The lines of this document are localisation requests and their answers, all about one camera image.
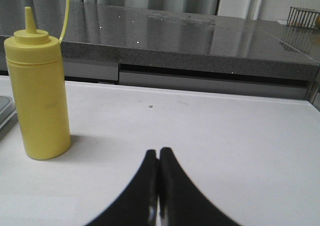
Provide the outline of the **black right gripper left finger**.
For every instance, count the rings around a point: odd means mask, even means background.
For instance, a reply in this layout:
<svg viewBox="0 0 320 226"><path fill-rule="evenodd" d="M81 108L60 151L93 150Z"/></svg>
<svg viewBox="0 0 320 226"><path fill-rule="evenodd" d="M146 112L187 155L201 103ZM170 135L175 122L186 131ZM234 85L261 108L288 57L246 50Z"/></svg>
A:
<svg viewBox="0 0 320 226"><path fill-rule="evenodd" d="M154 226L158 210L158 165L156 151L147 150L139 169L126 188L88 225Z"/></svg>

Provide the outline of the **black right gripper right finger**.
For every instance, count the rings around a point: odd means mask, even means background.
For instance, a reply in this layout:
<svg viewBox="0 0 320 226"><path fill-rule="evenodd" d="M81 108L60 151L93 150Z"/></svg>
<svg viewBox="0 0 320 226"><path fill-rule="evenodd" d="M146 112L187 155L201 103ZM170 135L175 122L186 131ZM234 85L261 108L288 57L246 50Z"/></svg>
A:
<svg viewBox="0 0 320 226"><path fill-rule="evenodd" d="M160 150L158 195L162 226L237 226L194 185L169 147Z"/></svg>

